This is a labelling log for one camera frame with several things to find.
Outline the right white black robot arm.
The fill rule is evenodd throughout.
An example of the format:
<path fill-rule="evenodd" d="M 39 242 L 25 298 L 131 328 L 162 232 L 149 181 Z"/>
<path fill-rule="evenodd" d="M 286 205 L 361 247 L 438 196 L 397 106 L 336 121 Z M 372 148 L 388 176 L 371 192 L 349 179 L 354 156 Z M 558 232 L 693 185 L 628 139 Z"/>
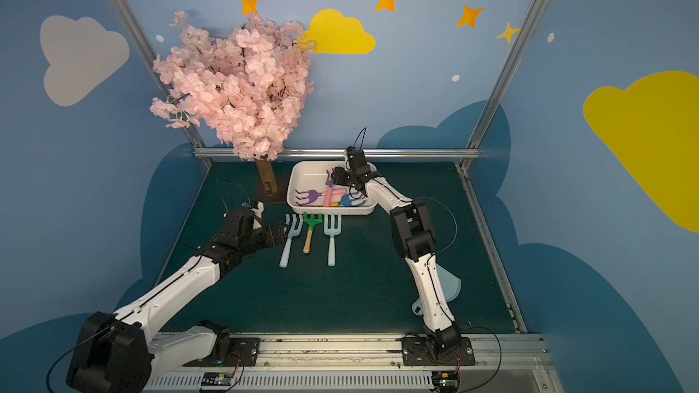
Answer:
<path fill-rule="evenodd" d="M 407 263 L 422 302 L 427 351 L 433 360 L 442 360 L 462 345 L 462 333 L 437 271 L 435 230 L 428 206 L 392 187 L 371 167 L 362 149 L 347 147 L 344 160 L 343 167 L 333 169 L 331 179 L 359 191 L 389 215 L 394 247 Z"/>

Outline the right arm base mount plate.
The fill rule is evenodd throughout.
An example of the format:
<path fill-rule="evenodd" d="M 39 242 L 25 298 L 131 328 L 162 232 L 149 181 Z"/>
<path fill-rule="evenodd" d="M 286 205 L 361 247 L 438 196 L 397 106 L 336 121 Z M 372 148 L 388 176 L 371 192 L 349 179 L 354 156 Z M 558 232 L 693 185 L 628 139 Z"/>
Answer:
<path fill-rule="evenodd" d="M 475 366 L 476 358 L 471 340 L 462 338 L 462 344 L 455 350 L 448 351 L 440 356 L 431 354 L 431 347 L 427 338 L 414 333 L 409 333 L 400 339 L 402 348 L 403 365 L 406 367 L 417 366 Z"/>

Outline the purple fork pink handle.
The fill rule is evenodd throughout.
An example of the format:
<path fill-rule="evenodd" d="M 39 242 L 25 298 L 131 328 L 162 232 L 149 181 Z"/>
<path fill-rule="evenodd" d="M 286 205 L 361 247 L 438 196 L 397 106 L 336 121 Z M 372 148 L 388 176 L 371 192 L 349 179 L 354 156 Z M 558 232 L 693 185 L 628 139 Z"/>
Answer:
<path fill-rule="evenodd" d="M 326 173 L 327 173 L 327 178 L 326 178 L 325 184 L 326 184 L 327 190 L 326 190 L 325 195 L 324 195 L 323 206 L 324 206 L 324 207 L 330 207 L 330 206 L 331 206 L 331 203 L 332 203 L 332 196 L 333 196 L 333 187 L 334 187 L 334 184 L 333 184 L 333 181 L 332 181 L 332 178 L 331 178 L 331 171 L 330 171 L 330 170 L 327 170 Z"/>

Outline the green rake wooden handle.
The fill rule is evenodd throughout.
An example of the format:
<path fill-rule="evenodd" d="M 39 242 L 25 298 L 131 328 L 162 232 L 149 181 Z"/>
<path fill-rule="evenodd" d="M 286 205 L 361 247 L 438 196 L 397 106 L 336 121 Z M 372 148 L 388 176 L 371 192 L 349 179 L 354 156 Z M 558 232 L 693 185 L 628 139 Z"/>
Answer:
<path fill-rule="evenodd" d="M 317 227 L 323 222 L 323 217 L 321 214 L 304 214 L 303 221 L 307 225 L 307 235 L 304 243 L 303 253 L 309 254 L 311 252 L 313 231 L 315 227 Z"/>

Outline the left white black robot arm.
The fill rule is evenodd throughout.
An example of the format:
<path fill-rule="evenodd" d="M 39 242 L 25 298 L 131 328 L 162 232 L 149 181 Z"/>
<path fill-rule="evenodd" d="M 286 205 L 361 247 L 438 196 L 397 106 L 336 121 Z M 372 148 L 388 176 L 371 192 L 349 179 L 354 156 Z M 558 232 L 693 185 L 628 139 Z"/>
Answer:
<path fill-rule="evenodd" d="M 264 205 L 229 211 L 213 240 L 154 289 L 82 325 L 66 383 L 79 392 L 140 392 L 160 375 L 193 361 L 224 365 L 235 355 L 228 327 L 202 321 L 167 338 L 162 328 L 194 298 L 257 251 L 287 240 L 283 223 L 266 224 Z"/>

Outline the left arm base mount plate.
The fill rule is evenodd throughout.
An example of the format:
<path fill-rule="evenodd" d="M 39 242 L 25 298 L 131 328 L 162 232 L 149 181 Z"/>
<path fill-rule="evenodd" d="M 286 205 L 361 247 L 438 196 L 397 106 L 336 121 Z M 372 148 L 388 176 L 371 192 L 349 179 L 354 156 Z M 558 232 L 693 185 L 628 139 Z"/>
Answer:
<path fill-rule="evenodd" d="M 254 367 L 259 350 L 259 338 L 218 338 L 209 356 L 192 360 L 185 367 Z"/>

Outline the white plastic storage box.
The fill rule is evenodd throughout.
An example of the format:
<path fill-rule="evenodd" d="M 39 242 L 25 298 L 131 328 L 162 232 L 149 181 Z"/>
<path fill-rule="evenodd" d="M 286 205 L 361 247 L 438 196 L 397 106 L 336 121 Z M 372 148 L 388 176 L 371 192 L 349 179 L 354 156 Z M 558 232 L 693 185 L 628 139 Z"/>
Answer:
<path fill-rule="evenodd" d="M 287 194 L 287 203 L 296 214 L 324 214 L 324 215 L 348 215 L 348 216 L 366 216 L 371 214 L 377 203 L 369 198 L 366 198 L 359 191 L 344 186 L 336 186 L 333 188 L 345 188 L 347 193 L 352 198 L 365 198 L 367 200 L 363 207 L 324 207 L 318 204 L 318 207 L 300 207 L 296 205 L 296 190 L 306 191 L 315 189 L 320 192 L 326 191 L 327 170 L 332 171 L 335 167 L 342 167 L 340 161 L 302 161 L 297 163 L 291 172 L 289 179 L 289 187 Z"/>

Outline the light blue hand fork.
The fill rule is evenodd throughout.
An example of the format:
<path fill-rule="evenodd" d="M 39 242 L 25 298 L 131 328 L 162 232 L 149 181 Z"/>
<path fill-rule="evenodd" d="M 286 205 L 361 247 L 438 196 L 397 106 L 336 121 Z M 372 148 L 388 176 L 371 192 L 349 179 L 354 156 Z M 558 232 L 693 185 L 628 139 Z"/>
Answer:
<path fill-rule="evenodd" d="M 341 216 L 325 215 L 323 220 L 323 232 L 329 237 L 328 262 L 329 267 L 336 266 L 336 243 L 335 238 L 341 234 Z"/>
<path fill-rule="evenodd" d="M 279 267 L 281 267 L 282 269 L 285 269 L 289 265 L 289 256 L 291 255 L 291 245 L 292 245 L 293 239 L 296 238 L 300 234 L 302 226 L 303 226 L 302 215 L 293 214 L 293 215 L 286 216 L 286 221 L 285 221 L 286 241 L 284 244 L 284 248 L 282 249 L 280 263 L 279 263 Z"/>

